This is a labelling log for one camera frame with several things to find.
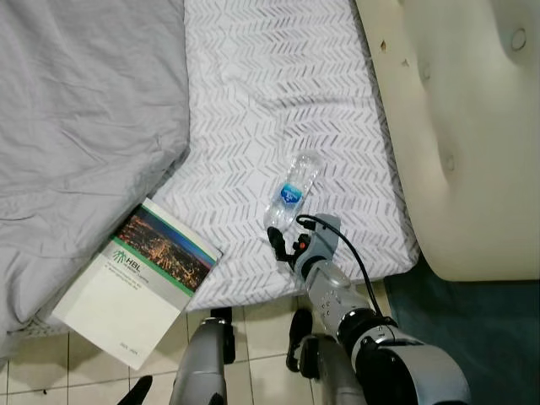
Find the white patterned mattress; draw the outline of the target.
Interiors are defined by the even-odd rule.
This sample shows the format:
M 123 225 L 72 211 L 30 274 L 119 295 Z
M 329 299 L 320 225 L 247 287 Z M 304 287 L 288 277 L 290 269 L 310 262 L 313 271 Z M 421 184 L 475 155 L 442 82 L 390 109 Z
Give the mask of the white patterned mattress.
M 262 217 L 301 151 L 325 163 L 302 208 L 341 217 L 374 280 L 415 266 L 354 0 L 184 1 L 189 142 L 146 197 L 223 252 L 189 309 L 294 292 L 275 269 Z M 54 297 L 0 346 L 58 332 L 46 321 Z

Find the dark teal rug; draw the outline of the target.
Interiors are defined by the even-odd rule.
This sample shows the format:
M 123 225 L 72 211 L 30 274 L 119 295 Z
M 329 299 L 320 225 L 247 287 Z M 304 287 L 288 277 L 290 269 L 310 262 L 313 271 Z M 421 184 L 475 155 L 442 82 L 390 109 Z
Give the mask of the dark teal rug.
M 540 283 L 449 282 L 424 260 L 383 278 L 391 316 L 462 367 L 472 405 L 539 405 Z

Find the cream padded headboard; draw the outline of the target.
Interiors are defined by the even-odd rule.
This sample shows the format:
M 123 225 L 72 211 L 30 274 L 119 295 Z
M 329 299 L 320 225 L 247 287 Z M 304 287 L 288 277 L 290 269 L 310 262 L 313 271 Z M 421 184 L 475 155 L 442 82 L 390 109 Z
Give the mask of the cream padded headboard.
M 427 263 L 537 280 L 540 0 L 354 2 Z

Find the clear plastic water bottle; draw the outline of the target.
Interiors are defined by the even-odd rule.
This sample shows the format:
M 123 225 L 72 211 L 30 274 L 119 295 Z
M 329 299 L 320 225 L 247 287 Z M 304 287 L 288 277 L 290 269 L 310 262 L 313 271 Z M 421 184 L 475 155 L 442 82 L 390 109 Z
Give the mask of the clear plastic water bottle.
M 275 182 L 270 203 L 263 213 L 262 227 L 284 232 L 292 226 L 324 166 L 324 159 L 316 151 L 295 154 L 286 172 Z

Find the grey blanket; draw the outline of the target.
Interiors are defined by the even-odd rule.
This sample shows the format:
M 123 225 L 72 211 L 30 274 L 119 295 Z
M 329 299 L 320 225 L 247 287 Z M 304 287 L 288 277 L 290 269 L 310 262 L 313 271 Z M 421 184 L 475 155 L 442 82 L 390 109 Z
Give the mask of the grey blanket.
M 184 0 L 0 0 L 0 339 L 189 142 Z

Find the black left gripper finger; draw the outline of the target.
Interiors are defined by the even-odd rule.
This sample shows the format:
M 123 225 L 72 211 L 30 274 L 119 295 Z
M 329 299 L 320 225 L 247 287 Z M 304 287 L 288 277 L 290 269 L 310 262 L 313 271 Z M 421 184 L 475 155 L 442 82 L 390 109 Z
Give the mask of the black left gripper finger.
M 136 381 L 130 391 L 121 398 L 118 405 L 143 405 L 143 402 L 145 402 L 145 398 L 151 389 L 152 381 L 154 381 L 154 378 L 151 375 L 143 375 L 143 377 L 138 378 L 138 381 Z

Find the silver robot right leg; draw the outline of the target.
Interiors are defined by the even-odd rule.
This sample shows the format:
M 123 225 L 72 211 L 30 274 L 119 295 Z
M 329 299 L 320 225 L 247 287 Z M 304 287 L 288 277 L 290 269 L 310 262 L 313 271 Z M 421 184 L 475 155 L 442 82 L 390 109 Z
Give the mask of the silver robot right leg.
M 313 317 L 298 309 L 289 329 L 286 366 L 321 383 L 323 405 L 367 405 L 346 351 L 327 334 L 312 331 Z

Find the white book with city photo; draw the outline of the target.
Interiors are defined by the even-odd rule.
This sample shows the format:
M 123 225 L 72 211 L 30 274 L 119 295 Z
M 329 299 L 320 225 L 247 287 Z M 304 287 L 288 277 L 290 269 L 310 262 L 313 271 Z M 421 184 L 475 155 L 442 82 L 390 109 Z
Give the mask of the white book with city photo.
M 151 199 L 105 237 L 50 317 L 131 368 L 147 361 L 221 258 Z

